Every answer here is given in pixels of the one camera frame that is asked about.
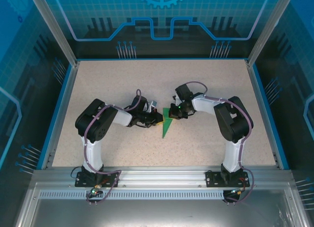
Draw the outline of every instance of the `blue frame border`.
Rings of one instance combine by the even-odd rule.
[[[163,60],[174,60],[174,59],[212,59],[213,60],[213,59],[218,59],[218,58],[138,58],[138,59],[133,59],[133,60],[160,60],[160,59],[163,59]],[[93,60],[128,60],[128,59],[116,59],[116,58],[114,58],[114,59],[78,59],[78,61],[88,61],[88,60],[89,61],[93,61]],[[280,141],[280,138],[279,138],[279,134],[278,134],[278,131],[277,131],[277,128],[276,128],[276,125],[275,125],[275,121],[274,121],[274,118],[272,116],[272,113],[271,113],[271,110],[270,110],[270,106],[269,106],[269,103],[268,103],[267,98],[266,98],[265,91],[264,91],[263,86],[262,86],[262,81],[261,81],[260,75],[258,73],[258,70],[257,70],[257,67],[256,67],[255,64],[253,65],[253,70],[254,70],[254,74],[255,74],[256,79],[257,79],[257,84],[259,86],[259,90],[260,90],[261,95],[262,95],[262,102],[265,105],[266,113],[267,113],[267,116],[268,116],[269,121],[270,121],[270,126],[272,128],[273,135],[275,137],[275,142],[276,142],[277,147],[278,147],[280,159],[281,159],[282,164],[283,164],[283,169],[289,170],[289,166],[288,166],[288,162],[287,162],[287,159],[286,159],[286,156],[285,156],[285,152],[284,152],[284,149],[282,147],[282,144],[281,144],[281,141]],[[54,124],[55,124],[55,121],[56,121],[56,117],[57,117],[59,109],[60,109],[61,101],[63,99],[65,88],[66,88],[66,85],[68,83],[71,71],[72,71],[72,66],[69,65],[68,71],[67,71],[67,74],[65,76],[64,83],[62,85],[61,92],[60,92],[60,95],[59,95],[59,98],[58,98],[58,101],[57,101],[57,104],[56,104],[56,107],[54,109],[54,113],[53,113],[52,120],[51,120],[49,129],[48,129],[48,133],[47,133],[47,136],[46,136],[46,139],[45,139],[45,143],[44,143],[44,146],[43,146],[40,158],[39,158],[39,162],[37,164],[37,169],[38,170],[41,169],[41,167],[42,167],[42,165],[44,163],[46,152],[48,150],[48,144],[49,144],[49,141],[50,141],[51,136],[52,136],[53,127],[54,127]]]
[[[46,136],[46,139],[45,139],[45,142],[44,142],[44,146],[43,146],[43,149],[41,151],[41,154],[40,154],[40,157],[39,157],[39,161],[38,161],[38,164],[37,164],[37,170],[41,170],[41,167],[45,161],[45,156],[46,156],[46,153],[47,153],[47,150],[48,150],[48,144],[49,144],[49,141],[51,139],[51,136],[52,136],[52,131],[53,131],[53,128],[54,128],[54,124],[55,124],[55,121],[56,121],[56,118],[57,118],[57,115],[59,113],[59,109],[60,109],[60,105],[61,105],[61,102],[62,102],[62,99],[63,99],[63,96],[64,96],[64,92],[65,92],[65,88],[67,86],[67,83],[68,83],[68,80],[69,80],[69,76],[70,76],[70,73],[72,71],[72,65],[69,64],[69,67],[68,67],[68,70],[67,70],[67,74],[65,75],[65,78],[64,78],[64,81],[63,81],[63,85],[62,85],[62,88],[61,88],[61,91],[60,91],[60,94],[59,94],[59,97],[58,97],[58,101],[57,101],[57,104],[55,106],[55,109],[54,109],[54,112],[53,112],[53,115],[52,115],[52,119],[51,119],[51,122],[50,122],[50,126],[49,126],[49,129],[48,129],[48,132],[47,132],[47,136]]]
[[[314,130],[313,130],[313,127],[310,123],[310,120],[308,118],[308,111],[309,111],[309,106],[310,106],[310,103],[314,101],[314,93],[308,97],[308,99],[305,101],[305,106],[304,106],[304,111],[303,111],[303,117],[304,117],[304,120],[306,122],[306,125],[308,126],[308,129],[310,131],[310,134],[314,140]]]
[[[263,103],[264,103],[265,108],[266,108],[266,113],[267,113],[267,116],[269,118],[270,126],[271,126],[271,129],[273,131],[273,135],[275,137],[275,141],[276,141],[276,144],[277,144],[277,147],[278,147],[278,152],[279,152],[279,155],[280,155],[280,159],[281,159],[282,164],[283,164],[283,169],[289,170],[289,165],[288,165],[288,162],[287,162],[287,159],[286,159],[284,148],[283,148],[283,146],[281,144],[281,141],[280,141],[280,138],[279,138],[279,134],[278,134],[278,131],[277,131],[277,128],[276,128],[276,125],[275,125],[275,121],[274,121],[273,115],[271,113],[270,106],[269,106],[269,103],[267,101],[267,97],[266,97],[266,94],[265,94],[265,91],[264,91],[264,88],[263,88],[263,85],[262,85],[262,81],[261,81],[261,78],[260,78],[260,75],[258,73],[258,70],[257,70],[257,67],[256,67],[255,63],[253,64],[253,70],[254,70],[254,74],[256,76],[257,84],[259,85],[259,89],[260,89],[260,92],[261,92],[261,95],[262,95]]]
[[[122,23],[114,31],[114,33],[109,38],[80,39],[80,38],[77,38],[77,36],[75,35],[74,30],[73,30],[73,28],[72,28],[72,26],[70,24],[69,19],[67,18],[66,14],[65,14],[65,12],[64,12],[64,10],[62,8],[62,5],[61,5],[60,1],[59,0],[55,0],[55,1],[56,1],[57,5],[58,5],[58,7],[59,7],[59,9],[60,9],[60,11],[62,13],[62,16],[63,16],[63,18],[64,18],[64,20],[65,20],[65,22],[66,22],[66,24],[67,24],[67,26],[69,28],[69,31],[70,31],[72,37],[76,41],[78,41],[78,42],[111,41],[123,29],[123,27],[125,27],[125,26],[135,26],[135,21],[149,21],[150,22],[151,38],[153,40],[171,40],[173,38],[173,36],[174,36],[174,26],[175,26],[174,22],[176,20],[188,20],[189,21],[189,25],[191,25],[191,26],[200,26],[213,40],[226,40],[226,41],[227,40],[240,40],[240,41],[246,41],[246,40],[249,40],[252,37],[253,32],[255,30],[255,27],[257,26],[257,24],[258,24],[258,22],[259,22],[259,20],[261,18],[261,15],[262,15],[262,13],[263,13],[263,11],[265,9],[265,6],[268,3],[268,0],[264,0],[263,5],[262,5],[262,7],[261,7],[257,17],[256,17],[256,20],[253,23],[253,26],[251,28],[251,31],[250,31],[249,35],[247,37],[243,37],[243,38],[242,37],[216,37],[216,36],[213,35],[213,33],[202,22],[194,22],[193,21],[193,17],[179,16],[179,17],[173,17],[171,19],[171,22],[170,22],[170,36],[169,37],[155,37],[154,23],[153,23],[153,19],[152,18],[150,18],[150,17],[132,17],[131,18],[131,22],[129,22],[129,23],[128,22]]]
[[[10,146],[12,144],[12,141],[13,141],[13,138],[15,136],[15,133],[16,133],[16,131],[17,131],[18,127],[19,127],[19,124],[20,124],[20,122],[22,120],[22,111],[21,111],[20,102],[13,95],[9,94],[2,87],[0,87],[0,92],[3,93],[10,101],[12,101],[16,105],[16,110],[18,111],[18,115],[19,115],[17,120],[16,120],[16,122],[15,122],[15,125],[14,125],[14,127],[12,129],[12,132],[11,132],[11,135],[9,137],[9,140],[6,143],[4,151],[3,151],[2,155],[1,155],[1,158],[0,158],[0,170],[1,170],[2,165],[4,163],[4,160],[5,160],[5,157],[8,154],[9,148],[10,148]]]

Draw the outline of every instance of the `speckled tabletop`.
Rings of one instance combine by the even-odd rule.
[[[83,163],[83,145],[76,118],[95,99],[120,107],[129,105],[137,88],[157,109],[173,103],[175,88],[201,81],[208,96],[238,96],[253,119],[254,129],[243,153],[244,165],[274,165],[268,137],[244,60],[82,61],[53,160],[54,167]],[[190,84],[194,92],[201,85]],[[102,140],[105,166],[214,166],[224,159],[225,141],[216,117],[197,112],[188,120],[173,120],[162,139],[162,125],[149,129],[112,124]]]

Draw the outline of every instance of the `purple cable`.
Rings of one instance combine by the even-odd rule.
[[[130,109],[127,109],[127,110],[125,110],[125,111],[130,111],[130,110],[132,110],[132,109],[134,109],[134,108],[137,107],[137,105],[139,104],[139,102],[140,102],[140,100],[141,100],[141,98],[142,98],[142,92],[141,92],[141,90],[140,90],[140,89],[137,89],[137,90],[136,90],[136,95],[138,95],[138,92],[139,92],[139,99],[138,99],[137,103],[135,104],[135,106],[132,107],[132,108],[130,108]],[[111,188],[109,189],[108,193],[104,196],[103,199],[101,199],[100,201],[98,201],[98,203],[99,203],[99,202],[103,202],[103,201],[110,195],[110,193],[111,193],[113,187],[114,187],[114,186],[116,185],[116,183],[118,182],[119,177],[120,177],[120,174],[121,174],[121,172],[122,172],[122,170],[115,170],[115,171],[110,171],[110,172],[102,172],[102,171],[96,170],[96,169],[94,169],[94,168],[89,164],[89,161],[88,161],[88,158],[87,158],[87,133],[88,133],[90,127],[91,127],[91,126],[94,124],[94,122],[98,119],[98,117],[104,112],[104,110],[106,110],[106,109],[109,108],[109,107],[114,107],[114,108],[117,108],[117,109],[120,109],[120,110],[123,111],[123,109],[121,109],[121,108],[119,108],[119,107],[116,107],[115,105],[106,105],[106,106],[104,106],[104,107],[96,114],[96,116],[92,119],[92,121],[89,123],[89,125],[87,126],[87,128],[86,128],[86,130],[85,130],[85,133],[84,133],[84,158],[85,158],[85,161],[86,161],[88,167],[89,167],[93,172],[98,173],[98,174],[115,174],[115,173],[118,173],[118,176],[116,177],[115,181],[113,182],[113,184],[112,184]],[[87,196],[86,196],[86,201],[89,202],[89,203],[91,203],[91,202],[89,201],[89,198],[88,198],[89,195],[90,195],[90,193],[87,194]]]
[[[204,87],[205,87],[205,92],[204,92],[204,94],[207,93],[208,88],[207,88],[207,86],[206,86],[204,83],[199,82],[199,81],[189,81],[189,82],[186,82],[185,85],[190,84],[190,83],[197,83],[197,84],[200,84],[200,85],[204,86]]]
[[[139,88],[136,90],[136,95],[138,96],[137,92],[139,92],[139,98],[138,98],[137,103],[132,108],[125,109],[124,111],[128,112],[128,111],[131,111],[137,107],[137,105],[139,104],[139,102],[141,101],[141,98],[142,98],[142,92]]]
[[[249,191],[249,193],[243,198],[241,199],[240,201],[236,201],[237,203],[241,203],[243,202],[244,200],[247,199],[247,197],[251,194],[251,192],[253,191],[253,188],[254,188],[254,175],[253,175],[253,172],[250,170],[250,169],[247,169],[247,168],[244,168],[242,163],[241,163],[241,158],[242,158],[242,151],[243,151],[243,145],[244,145],[244,142],[247,140],[247,138],[250,136],[250,134],[252,133],[252,124],[251,124],[251,121],[249,119],[249,116],[244,112],[244,110],[242,110],[237,104],[235,104],[234,102],[231,102],[227,99],[223,99],[223,98],[214,98],[214,97],[208,97],[205,95],[205,98],[209,99],[209,100],[212,100],[212,101],[216,101],[216,102],[225,102],[225,103],[228,103],[232,106],[234,106],[235,108],[237,108],[239,110],[239,112],[241,112],[241,114],[244,116],[244,118],[246,119],[248,125],[249,125],[249,133],[242,139],[241,141],[241,144],[240,144],[240,151],[239,151],[239,158],[238,158],[238,162],[239,162],[239,166],[243,169],[243,170],[247,170],[248,172],[250,172],[251,176],[252,176],[252,185],[251,185],[251,189]]]

